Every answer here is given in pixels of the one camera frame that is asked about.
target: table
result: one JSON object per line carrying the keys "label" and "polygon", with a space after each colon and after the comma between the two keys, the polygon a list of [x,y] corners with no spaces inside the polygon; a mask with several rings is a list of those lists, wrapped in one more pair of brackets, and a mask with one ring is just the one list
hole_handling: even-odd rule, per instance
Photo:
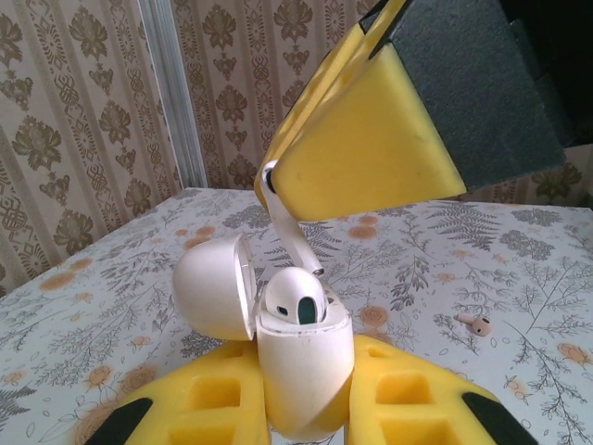
{"label": "table", "polygon": [[[357,332],[489,389],[540,443],[568,445],[593,434],[592,222],[434,201],[304,231]],[[0,442],[82,445],[123,396],[216,347],[175,313],[171,270],[239,231],[260,286],[289,264],[252,192],[187,189],[0,300]],[[494,332],[474,336],[459,312]]]}

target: yellow foam block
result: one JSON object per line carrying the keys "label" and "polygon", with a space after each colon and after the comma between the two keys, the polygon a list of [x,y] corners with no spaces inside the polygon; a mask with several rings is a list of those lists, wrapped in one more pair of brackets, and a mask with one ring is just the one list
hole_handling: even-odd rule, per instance
{"label": "yellow foam block", "polygon": [[322,98],[326,96],[332,85],[335,85],[335,78],[340,73],[344,74],[346,64],[348,64],[348,70],[353,70],[355,65],[363,63],[363,56],[368,55],[377,44],[404,3],[404,0],[391,0],[388,2],[366,34],[358,24],[353,26],[317,68],[296,103],[276,129],[276,133],[259,168],[254,188],[259,201],[264,207],[266,207],[266,202],[261,193],[259,179],[263,166],[270,160],[279,159],[286,149],[290,147],[295,136],[307,122]]}
{"label": "yellow foam block", "polygon": [[393,47],[360,57],[359,68],[336,77],[272,174],[299,221],[466,191]]}
{"label": "yellow foam block", "polygon": [[493,394],[373,338],[355,348],[348,445],[496,445],[461,398]]}
{"label": "yellow foam block", "polygon": [[229,342],[131,394],[153,401],[126,445],[270,445],[255,343]]}

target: leaf pattern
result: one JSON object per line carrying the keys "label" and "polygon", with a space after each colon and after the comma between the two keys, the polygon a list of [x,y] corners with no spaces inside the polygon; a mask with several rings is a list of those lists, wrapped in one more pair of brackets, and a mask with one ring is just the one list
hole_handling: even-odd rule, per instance
{"label": "leaf pattern", "polygon": [[[44,183],[57,205],[64,181]],[[134,187],[128,204],[140,209],[147,192]],[[86,215],[61,216],[60,246],[90,242]],[[357,333],[481,378],[544,443],[588,443],[590,210],[427,202],[302,228]],[[186,189],[1,299],[0,353],[11,360],[0,373],[0,442],[84,443],[121,398],[219,346],[183,322],[170,278],[188,241],[240,232],[259,288],[290,265],[252,193]],[[475,336],[460,312],[487,316],[494,332]],[[22,388],[34,392],[12,404]],[[272,443],[288,442],[272,432]]]}

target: wallpaper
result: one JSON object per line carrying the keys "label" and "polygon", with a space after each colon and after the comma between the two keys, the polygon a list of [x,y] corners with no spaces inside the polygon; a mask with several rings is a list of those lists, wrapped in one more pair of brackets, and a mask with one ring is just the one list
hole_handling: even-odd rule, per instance
{"label": "wallpaper", "polygon": [[133,0],[0,6],[0,296],[181,188]]}
{"label": "wallpaper", "polygon": [[[170,0],[202,152],[213,187],[249,189],[273,132],[327,52],[374,0]],[[553,172],[463,200],[577,204],[591,147]]]}

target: patterned wall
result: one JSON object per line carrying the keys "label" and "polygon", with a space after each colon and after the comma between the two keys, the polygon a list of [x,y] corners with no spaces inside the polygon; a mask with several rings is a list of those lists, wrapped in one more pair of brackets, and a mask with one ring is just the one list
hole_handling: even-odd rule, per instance
{"label": "patterned wall", "polygon": [[133,0],[0,6],[0,296],[180,190]]}
{"label": "patterned wall", "polygon": [[[171,0],[209,182],[250,188],[274,129],[346,30],[374,0]],[[575,204],[591,147],[570,162],[460,199]]]}

